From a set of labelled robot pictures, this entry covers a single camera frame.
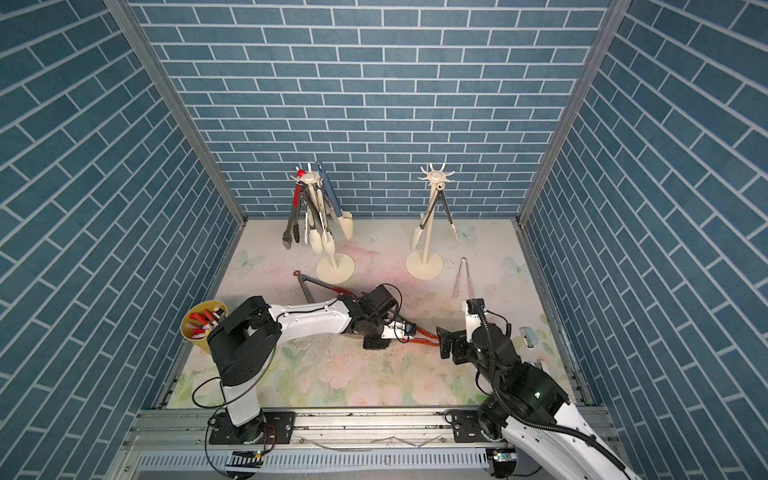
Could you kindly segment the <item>steel tongs red handles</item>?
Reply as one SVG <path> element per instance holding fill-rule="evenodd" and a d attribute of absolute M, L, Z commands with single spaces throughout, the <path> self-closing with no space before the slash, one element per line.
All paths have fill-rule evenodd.
<path fill-rule="evenodd" d="M 404 321 L 411 322 L 411 321 L 407 320 L 406 318 L 404 318 L 402 316 L 398 316 L 397 320 L 404 320 Z M 413 340 L 411 340 L 410 342 L 408 342 L 408 343 L 414 343 L 414 344 L 419 344 L 419 345 L 426 345 L 426 346 L 435 347 L 435 348 L 437 348 L 439 346 L 439 340 L 438 340 L 438 337 L 435 334 L 433 334 L 430 331 L 427 331 L 426 329 L 418 326 L 414 322 L 411 322 L 411 323 L 413 323 L 415 325 L 417 333 L 416 333 L 415 338 Z"/>

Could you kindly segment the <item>pink cat paw tongs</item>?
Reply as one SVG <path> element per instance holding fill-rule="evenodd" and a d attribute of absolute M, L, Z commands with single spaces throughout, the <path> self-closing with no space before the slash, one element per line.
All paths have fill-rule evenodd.
<path fill-rule="evenodd" d="M 475 289 L 472 282 L 468 260 L 466 257 L 462 257 L 458 267 L 457 275 L 453 286 L 453 297 L 458 298 L 461 293 L 462 283 L 466 284 L 467 295 L 469 298 L 475 297 Z"/>

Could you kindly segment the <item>red tip grey tongs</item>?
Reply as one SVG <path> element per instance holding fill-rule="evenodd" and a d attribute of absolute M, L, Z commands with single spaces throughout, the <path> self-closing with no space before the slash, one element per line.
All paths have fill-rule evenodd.
<path fill-rule="evenodd" d="M 350 297 L 355 298 L 355 299 L 358 298 L 357 294 L 355 294 L 354 292 L 352 292 L 352 291 L 350 291 L 348 289 L 345 289 L 343 287 L 340 287 L 340 286 L 337 286 L 337 285 L 333 285 L 333 284 L 324 282 L 324 281 L 322 281 L 320 279 L 317 279 L 317 278 L 305 275 L 300 270 L 295 270 L 293 272 L 293 276 L 298 280 L 300 289 L 301 289 L 301 291 L 302 291 L 302 293 L 303 293 L 303 295 L 304 295 L 304 297 L 305 297 L 305 299 L 307 300 L 308 303 L 315 303 L 316 302 L 316 300 L 314 299 L 314 296 L 313 296 L 313 294 L 312 294 L 312 292 L 310 290 L 310 285 L 315 285 L 317 287 L 320 287 L 320 288 L 332 291 L 332 292 L 334 292 L 337 295 L 347 295 L 347 296 L 350 296 Z"/>

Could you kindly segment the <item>cream silicone steel tongs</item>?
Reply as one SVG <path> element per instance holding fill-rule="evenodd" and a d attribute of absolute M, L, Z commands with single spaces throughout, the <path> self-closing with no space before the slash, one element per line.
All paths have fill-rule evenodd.
<path fill-rule="evenodd" d="M 328 225 L 325 196 L 320 186 L 316 188 L 316 197 L 317 197 L 318 210 L 321 216 L 322 242 L 323 242 L 324 250 L 329 256 L 333 256 L 335 254 L 335 240 L 332 233 L 330 232 L 330 228 Z"/>

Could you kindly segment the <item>blue wooden tip tongs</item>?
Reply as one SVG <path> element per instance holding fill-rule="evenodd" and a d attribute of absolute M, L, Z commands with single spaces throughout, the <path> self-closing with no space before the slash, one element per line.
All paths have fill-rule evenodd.
<path fill-rule="evenodd" d="M 323 183 L 324 191 L 330 201 L 331 207 L 335 214 L 337 223 L 340 225 L 344 237 L 347 240 L 351 240 L 354 235 L 354 220 L 353 215 L 350 212 L 344 211 L 341 208 L 339 198 L 335 192 L 333 184 L 328 176 L 328 173 L 321 162 L 317 162 L 318 173 Z"/>

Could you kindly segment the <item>red ring steel tongs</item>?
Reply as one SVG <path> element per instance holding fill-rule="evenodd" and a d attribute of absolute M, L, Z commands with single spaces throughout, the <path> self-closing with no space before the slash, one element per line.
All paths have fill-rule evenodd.
<path fill-rule="evenodd" d="M 291 211 L 286 229 L 282 236 L 283 246 L 286 250 L 290 250 L 293 243 L 298 243 L 300 241 L 300 229 L 298 221 L 300 217 L 301 203 L 301 178 L 304 174 L 305 171 L 302 169 L 299 169 L 296 174 L 296 185 L 294 189 Z"/>

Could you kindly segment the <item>black silicone tongs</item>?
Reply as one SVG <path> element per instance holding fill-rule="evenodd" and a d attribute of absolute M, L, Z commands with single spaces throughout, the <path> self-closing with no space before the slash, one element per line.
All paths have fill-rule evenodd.
<path fill-rule="evenodd" d="M 310 195 L 310 188 L 306 185 L 303 185 L 301 187 L 300 196 L 303 202 L 307 205 L 308 215 L 312 219 L 314 228 L 319 232 L 319 235 L 322 235 L 324 232 L 322 218 L 314 200 Z"/>

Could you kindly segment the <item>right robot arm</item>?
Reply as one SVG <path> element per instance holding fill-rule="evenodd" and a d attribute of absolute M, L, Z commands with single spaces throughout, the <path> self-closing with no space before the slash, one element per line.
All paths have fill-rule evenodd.
<path fill-rule="evenodd" d="M 478 422 L 492 441 L 524 452 L 556 479 L 636 479 L 565 390 L 518 355 L 510 333 L 487 319 L 481 298 L 465 302 L 465 330 L 437 330 L 440 356 L 472 364 L 490 385 Z"/>

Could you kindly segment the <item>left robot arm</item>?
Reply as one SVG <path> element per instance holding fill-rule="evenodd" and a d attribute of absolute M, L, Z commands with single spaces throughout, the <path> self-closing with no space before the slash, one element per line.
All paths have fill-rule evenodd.
<path fill-rule="evenodd" d="M 261 296 L 245 300 L 207 337 L 218 370 L 223 401 L 213 412 L 206 440 L 212 445 L 256 445 L 266 449 L 291 440 L 296 415 L 267 413 L 257 385 L 281 344 L 321 334 L 357 335 L 367 350 L 411 340 L 416 326 L 401 314 L 401 303 L 384 285 L 356 296 L 344 291 L 327 301 L 304 305 L 269 304 Z"/>

